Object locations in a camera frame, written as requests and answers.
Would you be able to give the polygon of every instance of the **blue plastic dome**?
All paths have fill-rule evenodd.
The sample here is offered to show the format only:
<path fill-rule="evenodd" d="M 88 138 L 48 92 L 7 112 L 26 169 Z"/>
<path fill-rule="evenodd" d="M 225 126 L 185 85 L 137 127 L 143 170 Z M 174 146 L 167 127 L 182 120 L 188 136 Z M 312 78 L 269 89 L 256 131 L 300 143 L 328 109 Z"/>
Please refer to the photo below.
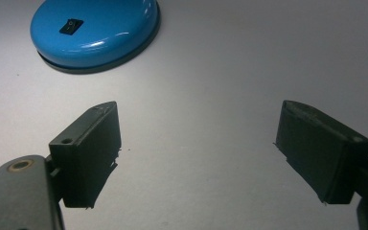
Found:
<path fill-rule="evenodd" d="M 56 68 L 96 69 L 139 54 L 159 22 L 155 0 L 46 0 L 34 14 L 31 37 Z"/>

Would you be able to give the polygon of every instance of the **white table surface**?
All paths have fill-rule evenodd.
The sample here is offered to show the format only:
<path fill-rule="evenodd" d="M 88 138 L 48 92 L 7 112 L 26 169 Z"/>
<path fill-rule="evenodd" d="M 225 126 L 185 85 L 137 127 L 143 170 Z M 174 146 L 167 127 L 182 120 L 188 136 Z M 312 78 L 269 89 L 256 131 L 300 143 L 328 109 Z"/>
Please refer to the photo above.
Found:
<path fill-rule="evenodd" d="M 86 109 L 118 103 L 122 150 L 67 229 L 358 229 L 272 144 L 283 100 L 368 137 L 368 1 L 159 0 L 159 34 L 92 75 L 47 66 L 29 27 L 42 3 L 0 0 L 0 166 L 49 154 Z"/>

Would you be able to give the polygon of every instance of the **black button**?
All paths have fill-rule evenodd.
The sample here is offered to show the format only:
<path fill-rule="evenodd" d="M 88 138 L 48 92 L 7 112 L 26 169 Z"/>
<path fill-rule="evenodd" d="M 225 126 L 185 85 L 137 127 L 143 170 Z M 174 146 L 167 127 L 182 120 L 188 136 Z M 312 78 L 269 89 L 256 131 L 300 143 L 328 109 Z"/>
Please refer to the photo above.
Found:
<path fill-rule="evenodd" d="M 68 19 L 67 23 L 59 30 L 65 35 L 73 35 L 74 32 L 82 25 L 83 21 L 78 19 Z"/>

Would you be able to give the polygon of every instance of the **white surface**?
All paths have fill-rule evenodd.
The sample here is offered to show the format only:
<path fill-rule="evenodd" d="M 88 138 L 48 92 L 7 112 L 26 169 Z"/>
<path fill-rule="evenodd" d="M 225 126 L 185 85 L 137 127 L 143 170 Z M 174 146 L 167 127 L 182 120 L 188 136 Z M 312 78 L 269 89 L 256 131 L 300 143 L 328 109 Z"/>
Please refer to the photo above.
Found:
<path fill-rule="evenodd" d="M 36 53 L 41 2 L 0 0 L 0 166 L 48 155 L 108 101 L 123 138 L 95 208 L 62 208 L 67 229 L 357 229 L 358 196 L 324 206 L 272 143 L 285 99 L 368 137 L 368 1 L 159 0 L 148 49 L 85 76 Z"/>

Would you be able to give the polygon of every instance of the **screw hole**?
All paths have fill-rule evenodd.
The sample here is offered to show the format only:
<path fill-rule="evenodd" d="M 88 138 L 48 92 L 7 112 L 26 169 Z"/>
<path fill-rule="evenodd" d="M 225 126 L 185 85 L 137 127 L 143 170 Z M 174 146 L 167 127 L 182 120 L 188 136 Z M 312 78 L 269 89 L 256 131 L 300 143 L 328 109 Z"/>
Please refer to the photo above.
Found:
<path fill-rule="evenodd" d="M 73 142 L 73 139 L 71 138 L 65 138 L 64 140 L 61 141 L 62 144 L 70 144 Z"/>
<path fill-rule="evenodd" d="M 29 168 L 33 164 L 33 160 L 21 160 L 16 163 L 13 163 L 9 166 L 8 170 L 13 173 L 17 173 L 20 171 Z"/>

